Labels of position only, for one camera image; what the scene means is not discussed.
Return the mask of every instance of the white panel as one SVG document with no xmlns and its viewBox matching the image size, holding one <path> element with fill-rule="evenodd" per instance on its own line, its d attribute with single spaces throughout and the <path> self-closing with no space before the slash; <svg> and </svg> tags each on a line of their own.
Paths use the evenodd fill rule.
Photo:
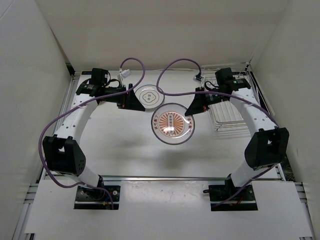
<svg viewBox="0 0 320 240">
<path fill-rule="evenodd" d="M 0 239 L 12 238 L 29 184 L 39 176 L 38 138 L 58 114 L 69 80 L 36 3 L 15 0 L 0 19 Z"/>
<path fill-rule="evenodd" d="M 141 58 L 148 69 L 181 57 L 200 64 L 258 59 L 288 0 L 37 3 L 73 67 L 82 70 L 116 69 L 126 57 Z"/>
<path fill-rule="evenodd" d="M 155 85 L 159 74 L 160 71 L 147 71 L 141 85 Z M 195 74 L 195 71 L 168 71 L 159 86 L 168 93 L 194 91 L 200 86 L 193 81 Z M 135 84 L 140 77 L 141 71 L 132 71 L 124 84 Z M 88 78 L 82 75 L 79 84 Z M 165 96 L 164 102 L 188 108 L 193 99 L 193 95 Z M 205 112 L 194 116 L 195 131 L 189 141 L 168 145 L 154 135 L 152 114 L 118 109 L 115 103 L 101 103 L 81 136 L 80 147 L 90 169 L 111 176 L 226 178 L 245 160 L 244 150 L 251 139 L 248 130 L 217 132 L 210 114 Z M 263 177 L 277 178 L 276 170 Z"/>
<path fill-rule="evenodd" d="M 287 154 L 302 181 L 320 238 L 320 2 L 293 0 L 257 68 L 257 79 L 281 127 L 290 133 Z"/>
<path fill-rule="evenodd" d="M 39 240 L 299 240 L 312 236 L 292 182 L 254 182 L 258 211 L 211 212 L 209 196 L 202 193 L 207 188 L 206 181 L 123 181 L 119 210 L 76 210 L 75 188 L 62 189 L 42 180 L 25 231 Z"/>
</svg>

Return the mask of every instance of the sunburst pattern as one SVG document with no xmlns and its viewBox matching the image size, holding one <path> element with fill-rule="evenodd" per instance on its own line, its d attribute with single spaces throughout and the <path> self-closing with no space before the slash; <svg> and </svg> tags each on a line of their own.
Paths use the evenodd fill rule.
<svg viewBox="0 0 320 240">
<path fill-rule="evenodd" d="M 177 137 L 183 132 L 185 122 L 180 114 L 168 111 L 159 117 L 158 126 L 164 135 L 168 137 Z"/>
</svg>

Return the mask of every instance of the wall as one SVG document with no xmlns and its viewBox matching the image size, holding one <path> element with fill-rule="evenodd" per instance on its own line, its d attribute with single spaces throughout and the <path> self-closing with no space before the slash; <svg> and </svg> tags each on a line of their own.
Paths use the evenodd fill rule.
<svg viewBox="0 0 320 240">
<path fill-rule="evenodd" d="M 290 132 L 287 154 L 303 181 L 320 238 L 320 1 L 293 0 L 255 73 L 280 126 Z"/>
<path fill-rule="evenodd" d="M 261 55 L 289 0 L 36 0 L 74 69 L 147 69 L 177 58 L 200 64 Z M 140 66 L 128 63 L 132 69 Z M 175 67 L 192 67 L 182 62 Z"/>
<path fill-rule="evenodd" d="M 0 7 L 0 239 L 7 240 L 39 176 L 38 137 L 59 113 L 70 76 L 33 0 Z"/>
</svg>

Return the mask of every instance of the purple cable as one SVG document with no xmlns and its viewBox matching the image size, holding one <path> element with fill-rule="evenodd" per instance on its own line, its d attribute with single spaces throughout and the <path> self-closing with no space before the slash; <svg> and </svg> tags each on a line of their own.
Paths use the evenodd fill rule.
<svg viewBox="0 0 320 240">
<path fill-rule="evenodd" d="M 230 94 L 227 94 L 227 93 L 222 93 L 222 92 L 217 92 L 217 91 L 190 91 L 190 92 L 183 92 L 183 93 L 167 93 L 167 92 L 164 92 L 162 91 L 162 89 L 159 87 L 159 82 L 160 82 L 160 79 L 162 77 L 162 75 L 165 73 L 165 71 L 171 67 L 171 65 L 175 64 L 176 62 L 179 62 L 179 61 L 188 61 L 188 62 L 192 62 L 192 63 L 195 63 L 197 65 L 197 67 L 199 68 L 199 73 L 201 74 L 201 67 L 200 65 L 195 62 L 194 60 L 191 60 L 191 59 L 188 59 L 188 58 L 179 58 L 177 60 L 174 60 L 173 62 L 169 63 L 168 66 L 166 66 L 166 68 L 164 68 L 162 70 L 162 72 L 160 73 L 157 81 L 156 81 L 156 89 L 158 90 L 159 93 L 165 95 L 165 96 L 173 96 L 173 97 L 177 97 L 177 96 L 185 96 L 185 95 L 193 95 L 193 94 L 214 94 L 214 95 L 219 95 L 219 96 L 224 96 L 224 97 L 228 97 L 228 98 L 234 98 L 234 99 L 238 99 L 240 101 L 243 101 L 245 102 L 246 104 L 249 104 L 249 105 L 252 105 L 254 106 L 255 108 L 259 109 L 261 112 L 263 112 L 265 115 L 267 115 L 267 117 L 272 121 L 274 122 L 277 126 L 277 122 L 276 120 L 273 118 L 273 116 L 271 116 L 271 114 L 269 112 L 267 112 L 266 110 L 264 110 L 261 106 L 257 105 L 257 104 L 254 104 L 252 103 L 251 101 L 248 101 L 244 98 L 241 98 L 241 97 L 238 97 L 238 96 L 233 96 L 233 95 L 230 95 Z M 253 178 L 251 178 L 249 181 L 247 181 L 242 187 L 239 188 L 239 190 L 233 194 L 232 196 L 230 196 L 229 198 L 227 198 L 226 200 L 223 200 L 222 202 L 219 202 L 217 203 L 216 205 L 214 205 L 213 207 L 217 207 L 221 204 L 224 204 L 225 202 L 233 199 L 235 196 L 237 196 L 249 183 L 251 183 L 254 179 L 257 179 L 259 178 L 260 176 L 262 176 L 263 174 L 265 174 L 266 172 L 270 171 L 274 166 L 272 167 L 269 167 L 268 169 L 266 169 L 265 171 L 259 173 L 258 175 L 254 176 Z"/>
<path fill-rule="evenodd" d="M 119 95 L 123 95 L 123 94 L 127 94 L 129 93 L 131 90 L 133 90 L 135 87 L 137 87 L 141 81 L 144 79 L 145 77 L 145 74 L 146 74 L 146 69 L 145 69 L 145 65 L 143 64 L 142 61 L 140 61 L 139 59 L 135 58 L 135 57 L 128 57 L 126 58 L 120 65 L 120 68 L 122 68 L 122 66 L 124 65 L 124 63 L 128 60 L 135 60 L 135 61 L 138 61 L 141 66 L 142 66 L 142 76 L 140 78 L 140 80 L 131 88 L 129 88 L 128 90 L 126 91 L 123 91 L 123 92 L 117 92 L 117 93 L 112 93 L 112 94 L 109 94 L 109 95 L 103 95 L 103 96 L 98 96 L 98 97 L 95 97 L 95 98 L 92 98 L 90 100 L 87 100 L 87 101 L 84 101 L 83 103 L 79 104 L 78 106 L 75 106 L 74 108 L 72 108 L 71 110 L 61 114 L 60 116 L 56 117 L 55 119 L 53 119 L 51 122 L 48 123 L 47 126 L 44 127 L 44 129 L 42 130 L 41 134 L 40 134 L 40 137 L 39 137 L 39 142 L 38 142 L 38 151 L 39 151 L 39 156 L 40 156 L 40 160 L 42 162 L 42 165 L 44 167 L 44 169 L 46 170 L 46 172 L 48 173 L 49 177 L 54 181 L 55 184 L 57 184 L 59 187 L 62 187 L 62 188 L 65 188 L 65 189 L 70 189 L 70 188 L 73 188 L 79 184 L 81 185 L 86 185 L 84 182 L 77 182 L 75 184 L 72 184 L 72 185 L 63 185 L 61 184 L 56 178 L 55 176 L 51 173 L 51 171 L 49 170 L 47 164 L 46 164 L 46 160 L 44 158 L 44 154 L 42 152 L 42 141 L 43 141 L 43 138 L 45 136 L 45 133 L 46 131 L 48 130 L 48 128 L 54 124 L 56 121 L 58 121 L 59 119 L 69 115 L 70 113 L 74 112 L 75 110 L 77 110 L 78 108 L 92 102 L 92 101 L 96 101 L 96 100 L 99 100 L 99 99 L 104 99 L 104 98 L 110 98 L 110 97 L 114 97 L 114 96 L 119 96 Z M 97 189 L 97 190 L 102 190 L 104 192 L 106 192 L 106 194 L 109 196 L 110 198 L 110 201 L 111 201 L 111 206 L 112 206 L 112 209 L 114 209 L 114 203 L 113 203 L 113 200 L 112 200 L 112 197 L 110 195 L 110 193 L 102 188 L 102 187 L 96 187 L 96 186 L 91 186 L 91 185 L 87 185 L 89 188 L 91 189 Z"/>
</svg>

